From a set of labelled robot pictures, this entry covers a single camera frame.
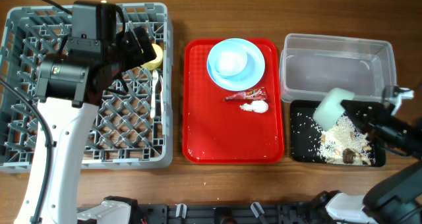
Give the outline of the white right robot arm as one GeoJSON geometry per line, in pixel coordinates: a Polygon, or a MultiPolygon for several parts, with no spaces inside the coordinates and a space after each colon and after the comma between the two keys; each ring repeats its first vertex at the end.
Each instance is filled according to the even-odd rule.
{"type": "MultiPolygon", "coordinates": [[[[351,99],[324,98],[314,120],[322,128],[331,128],[346,114],[362,132],[375,136],[376,144],[404,156],[421,159],[421,129],[391,115],[392,105],[351,99]]],[[[418,161],[375,185],[363,198],[363,212],[377,223],[420,223],[421,162],[418,161]]]]}

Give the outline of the white plastic fork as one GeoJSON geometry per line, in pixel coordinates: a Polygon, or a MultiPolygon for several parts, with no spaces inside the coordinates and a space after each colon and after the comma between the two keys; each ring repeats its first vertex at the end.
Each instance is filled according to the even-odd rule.
{"type": "Polygon", "coordinates": [[[164,125],[164,119],[165,119],[165,105],[164,105],[164,79],[162,75],[159,75],[159,81],[160,81],[160,116],[161,116],[161,125],[162,125],[162,132],[164,132],[165,125],[164,125]]]}

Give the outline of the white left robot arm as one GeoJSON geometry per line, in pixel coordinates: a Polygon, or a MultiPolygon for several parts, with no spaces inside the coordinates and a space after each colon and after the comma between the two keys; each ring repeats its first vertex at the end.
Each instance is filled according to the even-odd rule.
{"type": "Polygon", "coordinates": [[[76,223],[84,148],[103,93],[126,71],[156,58],[146,31],[128,32],[121,7],[76,1],[71,34],[38,68],[31,106],[36,148],[17,223],[76,223]]]}

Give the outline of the white plastic spoon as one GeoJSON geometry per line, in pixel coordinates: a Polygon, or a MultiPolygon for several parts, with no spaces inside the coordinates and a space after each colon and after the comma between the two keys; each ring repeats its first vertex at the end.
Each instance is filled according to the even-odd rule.
{"type": "Polygon", "coordinates": [[[156,86],[159,80],[159,73],[156,69],[152,71],[152,95],[151,95],[151,110],[150,118],[154,119],[156,116],[156,86]]]}

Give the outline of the green bowl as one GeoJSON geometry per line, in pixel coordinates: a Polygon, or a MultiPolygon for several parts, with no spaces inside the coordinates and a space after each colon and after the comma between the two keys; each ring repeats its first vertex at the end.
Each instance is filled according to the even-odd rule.
{"type": "Polygon", "coordinates": [[[352,100],[354,93],[341,88],[333,88],[319,103],[313,113],[313,120],[324,130],[330,130],[344,114],[343,100],[352,100]]]}

